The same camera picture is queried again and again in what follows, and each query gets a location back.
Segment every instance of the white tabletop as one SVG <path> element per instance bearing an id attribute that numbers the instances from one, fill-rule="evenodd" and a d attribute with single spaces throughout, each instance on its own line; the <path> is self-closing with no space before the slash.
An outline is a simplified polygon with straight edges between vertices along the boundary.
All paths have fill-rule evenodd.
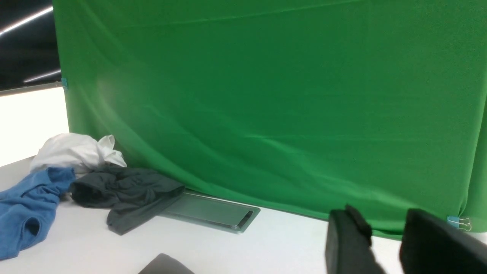
<path id="1" fill-rule="evenodd" d="M 0 167 L 0 191 L 28 173 L 29 159 Z M 196 274 L 324 274 L 327 222 L 261 208 L 245 233 L 235 235 L 156 216 L 119 236 L 108 230 L 108 210 L 61 202 L 45 241 L 0 261 L 0 273 L 137 274 L 159 253 Z M 377 261 L 402 273 L 399 241 L 374 237 Z"/>

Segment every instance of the blue shirt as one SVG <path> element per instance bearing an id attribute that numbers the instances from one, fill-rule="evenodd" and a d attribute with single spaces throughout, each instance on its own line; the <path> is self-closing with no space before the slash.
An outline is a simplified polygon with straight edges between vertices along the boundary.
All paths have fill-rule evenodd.
<path id="1" fill-rule="evenodd" d="M 0 192 L 0 260 L 17 257 L 46 238 L 59 197 L 75 179 L 73 168 L 50 167 Z"/>

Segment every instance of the green fabric backdrop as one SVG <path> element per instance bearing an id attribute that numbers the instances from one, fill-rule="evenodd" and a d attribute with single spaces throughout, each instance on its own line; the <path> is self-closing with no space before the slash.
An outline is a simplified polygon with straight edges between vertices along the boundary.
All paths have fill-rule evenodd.
<path id="1" fill-rule="evenodd" d="M 408 208 L 487 230 L 487 1 L 54 9 L 70 128 L 129 165 L 318 218 L 349 203 L 389 237 Z"/>

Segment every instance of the ceiling light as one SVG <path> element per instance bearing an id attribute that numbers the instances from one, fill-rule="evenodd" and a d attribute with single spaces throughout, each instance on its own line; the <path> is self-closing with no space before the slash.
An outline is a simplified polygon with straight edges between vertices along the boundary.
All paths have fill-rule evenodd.
<path id="1" fill-rule="evenodd" d="M 31 15 L 31 16 L 25 18 L 25 19 L 20 20 L 17 23 L 14 23 L 13 25 L 10 25 L 10 26 L 4 28 L 3 30 L 0 31 L 0 35 L 6 33 L 7 31 L 11 31 L 11 30 L 13 30 L 15 28 L 18 28 L 18 27 L 20 27 L 20 26 L 22 26 L 22 25 L 24 25 L 24 24 L 26 24 L 26 23 L 28 23 L 28 22 L 30 22 L 30 21 L 32 21 L 32 20 L 40 17 L 40 16 L 43 16 L 46 13 L 51 12 L 51 11 L 53 11 L 53 7 L 49 7 L 47 9 L 41 10 L 41 11 L 39 11 L 36 14 L 33 14 L 33 15 Z"/>
<path id="2" fill-rule="evenodd" d="M 36 77 L 32 77 L 32 78 L 29 78 L 29 79 L 25 80 L 24 83 L 32 82 L 32 81 L 35 81 L 37 79 L 41 79 L 41 78 L 48 77 L 48 76 L 51 76 L 51 75 L 54 75 L 54 74 L 58 74 L 60 72 L 61 72 L 61 70 L 56 70 L 56 71 L 49 72 L 49 73 L 46 73 L 46 74 L 43 74 L 43 75 L 39 75 L 39 76 L 36 76 Z"/>

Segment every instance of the clothing pile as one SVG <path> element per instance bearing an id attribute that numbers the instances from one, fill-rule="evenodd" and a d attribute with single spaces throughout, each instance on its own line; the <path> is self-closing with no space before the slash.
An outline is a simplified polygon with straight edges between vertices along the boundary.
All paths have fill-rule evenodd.
<path id="1" fill-rule="evenodd" d="M 0 192 L 0 260 L 42 242 L 60 197 L 87 208 L 111 208 L 107 225 L 123 235 L 174 203 L 185 186 L 157 171 L 128 168 L 112 135 L 50 138 L 32 160 L 30 174 Z"/>

